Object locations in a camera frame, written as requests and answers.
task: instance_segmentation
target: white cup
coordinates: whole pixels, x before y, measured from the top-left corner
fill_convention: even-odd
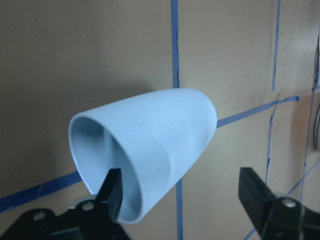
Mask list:
[[[109,169],[121,168],[118,220],[135,224],[191,168],[216,126],[215,108],[203,93],[167,89],[76,114],[69,125],[69,144],[93,195]]]

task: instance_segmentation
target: silver screw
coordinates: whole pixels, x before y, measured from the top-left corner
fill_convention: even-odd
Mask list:
[[[41,219],[44,219],[46,217],[46,213],[44,211],[37,211],[34,215],[33,215],[33,221],[39,221]]]
[[[86,201],[82,204],[82,210],[89,211],[94,209],[95,205],[92,201]]]
[[[282,200],[283,205],[285,205],[288,208],[295,208],[297,204],[291,200],[290,198],[285,198]]]

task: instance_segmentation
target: screw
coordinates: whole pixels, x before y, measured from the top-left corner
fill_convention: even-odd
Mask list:
[[[285,205],[288,208],[295,208],[297,204],[291,200],[290,198],[285,198],[282,200],[283,205]]]
[[[82,210],[83,211],[89,211],[94,209],[95,205],[92,201],[86,201],[82,204]]]
[[[44,211],[37,211],[34,215],[33,215],[33,221],[39,221],[41,219],[44,219],[46,217],[46,213]]]

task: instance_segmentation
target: black object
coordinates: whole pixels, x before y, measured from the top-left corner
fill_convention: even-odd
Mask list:
[[[20,216],[0,240],[130,240],[117,224],[123,198],[120,169],[111,169],[95,199],[60,216],[33,209]]]
[[[250,167],[242,167],[238,196],[262,240],[319,240],[320,214],[291,197],[276,197]]]

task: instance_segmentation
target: white container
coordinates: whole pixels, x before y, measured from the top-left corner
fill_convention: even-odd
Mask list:
[[[121,168],[118,220],[139,222],[191,168],[217,126],[211,101],[194,89],[150,92],[76,114],[69,144],[77,170],[96,195]]]

